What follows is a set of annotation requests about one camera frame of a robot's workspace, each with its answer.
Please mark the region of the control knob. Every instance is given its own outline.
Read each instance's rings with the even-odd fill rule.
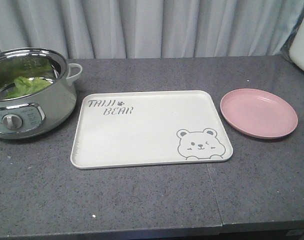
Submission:
[[[22,126],[23,120],[16,114],[7,114],[2,118],[2,123],[7,129],[15,130]]]

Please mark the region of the gray curtain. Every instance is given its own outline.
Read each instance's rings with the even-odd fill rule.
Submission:
[[[304,0],[0,0],[0,51],[71,59],[280,53]]]

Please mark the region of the speckled countertop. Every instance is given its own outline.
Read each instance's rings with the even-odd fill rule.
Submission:
[[[277,56],[77,59],[78,101],[59,127],[0,139],[0,238],[142,239],[304,228],[304,72]],[[234,89],[286,100],[299,122],[289,136],[252,138],[222,118]],[[80,170],[70,162],[82,99],[93,93],[202,90],[233,145],[221,163]]]

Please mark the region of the bear cartoon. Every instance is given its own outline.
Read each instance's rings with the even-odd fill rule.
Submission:
[[[226,148],[217,139],[217,134],[212,128],[192,132],[181,129],[176,133],[180,138],[178,153],[186,160],[223,159],[222,155],[226,152]]]

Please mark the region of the pot control panel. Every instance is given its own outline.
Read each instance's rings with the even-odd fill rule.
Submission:
[[[0,107],[0,133],[24,133],[36,129],[45,119],[36,103]]]

